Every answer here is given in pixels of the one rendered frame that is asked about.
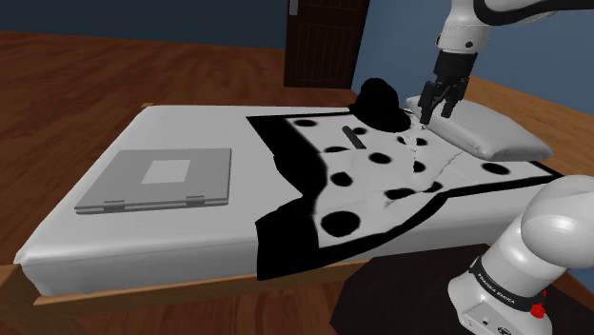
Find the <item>grey closed laptop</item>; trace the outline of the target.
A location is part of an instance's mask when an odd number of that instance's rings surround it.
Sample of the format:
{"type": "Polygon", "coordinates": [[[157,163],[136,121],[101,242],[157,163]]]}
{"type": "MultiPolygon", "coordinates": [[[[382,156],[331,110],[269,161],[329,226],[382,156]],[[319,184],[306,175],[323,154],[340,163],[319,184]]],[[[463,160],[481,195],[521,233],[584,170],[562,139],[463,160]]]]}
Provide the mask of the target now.
{"type": "Polygon", "coordinates": [[[119,151],[74,207],[78,214],[228,204],[229,148],[119,151]]]}

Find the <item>wooden bed with white mattress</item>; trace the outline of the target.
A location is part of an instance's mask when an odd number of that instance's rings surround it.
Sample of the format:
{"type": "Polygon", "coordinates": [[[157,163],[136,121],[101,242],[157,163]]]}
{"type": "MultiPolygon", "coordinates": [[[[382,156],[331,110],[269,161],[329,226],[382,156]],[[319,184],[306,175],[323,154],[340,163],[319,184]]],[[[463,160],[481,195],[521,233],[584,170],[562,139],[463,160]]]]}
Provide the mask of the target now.
{"type": "Polygon", "coordinates": [[[249,124],[254,115],[336,108],[155,106],[140,112],[15,256],[44,296],[257,274],[256,222],[298,192],[278,173],[249,124]],[[228,204],[78,214],[74,207],[127,149],[229,148],[228,204]]]}

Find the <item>black hat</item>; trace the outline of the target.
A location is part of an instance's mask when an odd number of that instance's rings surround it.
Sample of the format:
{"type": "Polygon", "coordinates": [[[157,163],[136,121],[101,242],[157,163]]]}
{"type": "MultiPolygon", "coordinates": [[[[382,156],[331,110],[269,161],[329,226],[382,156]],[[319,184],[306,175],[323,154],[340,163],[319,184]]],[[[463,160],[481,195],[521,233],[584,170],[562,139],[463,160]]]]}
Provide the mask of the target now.
{"type": "Polygon", "coordinates": [[[367,126],[383,132],[397,133],[411,127],[411,119],[400,108],[397,91],[381,78],[369,78],[361,86],[348,109],[367,126]]]}

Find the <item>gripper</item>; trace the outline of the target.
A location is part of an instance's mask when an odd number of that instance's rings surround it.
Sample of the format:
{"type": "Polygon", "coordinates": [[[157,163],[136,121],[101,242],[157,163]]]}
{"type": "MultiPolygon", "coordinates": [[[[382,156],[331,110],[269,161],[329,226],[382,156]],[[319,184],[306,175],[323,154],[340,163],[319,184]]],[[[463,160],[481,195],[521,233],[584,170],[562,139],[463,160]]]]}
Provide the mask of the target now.
{"type": "Polygon", "coordinates": [[[423,87],[417,106],[421,109],[420,122],[427,126],[436,106],[442,101],[445,92],[445,104],[441,116],[449,118],[456,105],[464,99],[469,76],[473,70],[477,53],[453,53],[440,50],[433,73],[436,81],[427,81],[423,87]]]}

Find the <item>small dark grey bar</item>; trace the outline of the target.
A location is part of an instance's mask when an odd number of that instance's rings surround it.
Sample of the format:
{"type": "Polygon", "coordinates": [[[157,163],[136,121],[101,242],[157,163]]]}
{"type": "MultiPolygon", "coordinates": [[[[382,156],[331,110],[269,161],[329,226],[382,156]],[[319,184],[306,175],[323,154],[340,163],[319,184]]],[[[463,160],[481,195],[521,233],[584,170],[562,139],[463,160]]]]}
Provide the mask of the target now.
{"type": "Polygon", "coordinates": [[[354,130],[351,129],[348,126],[344,126],[342,127],[342,131],[345,134],[345,136],[347,137],[347,139],[351,142],[351,144],[357,148],[357,149],[366,149],[366,146],[363,144],[363,142],[358,138],[358,136],[355,134],[354,130]]]}

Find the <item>dark wooden door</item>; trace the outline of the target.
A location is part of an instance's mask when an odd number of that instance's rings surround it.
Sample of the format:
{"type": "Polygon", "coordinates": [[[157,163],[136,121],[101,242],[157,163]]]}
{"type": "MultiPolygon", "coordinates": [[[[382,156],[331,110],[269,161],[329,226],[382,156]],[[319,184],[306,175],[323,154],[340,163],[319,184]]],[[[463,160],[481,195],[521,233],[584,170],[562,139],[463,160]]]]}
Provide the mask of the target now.
{"type": "Polygon", "coordinates": [[[287,0],[284,85],[350,89],[370,0],[287,0]]]}

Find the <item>white blanket with black dots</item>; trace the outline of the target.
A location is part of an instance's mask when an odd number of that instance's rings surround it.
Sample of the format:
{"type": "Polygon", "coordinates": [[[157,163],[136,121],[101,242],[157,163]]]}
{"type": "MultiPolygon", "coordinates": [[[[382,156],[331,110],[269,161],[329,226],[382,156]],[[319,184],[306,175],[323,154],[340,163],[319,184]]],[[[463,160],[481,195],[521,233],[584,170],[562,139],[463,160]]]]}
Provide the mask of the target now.
{"type": "Polygon", "coordinates": [[[404,132],[350,112],[254,115],[249,124],[298,197],[258,219],[257,275],[276,279],[376,252],[488,243],[558,173],[537,162],[485,162],[460,153],[431,164],[404,132]],[[357,149],[342,127],[354,130],[357,149]]]}

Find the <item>white pillow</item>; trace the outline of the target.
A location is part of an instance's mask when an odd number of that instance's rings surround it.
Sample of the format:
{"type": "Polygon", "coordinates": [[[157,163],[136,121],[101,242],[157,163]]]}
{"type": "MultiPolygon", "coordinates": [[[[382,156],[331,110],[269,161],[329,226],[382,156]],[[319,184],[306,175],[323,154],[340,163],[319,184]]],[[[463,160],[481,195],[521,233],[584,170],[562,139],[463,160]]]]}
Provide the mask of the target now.
{"type": "Polygon", "coordinates": [[[413,140],[426,141],[417,146],[417,158],[436,164],[464,152],[489,162],[540,161],[553,156],[545,142],[491,108],[462,100],[444,118],[444,106],[440,103],[429,124],[413,131],[413,140]]]}

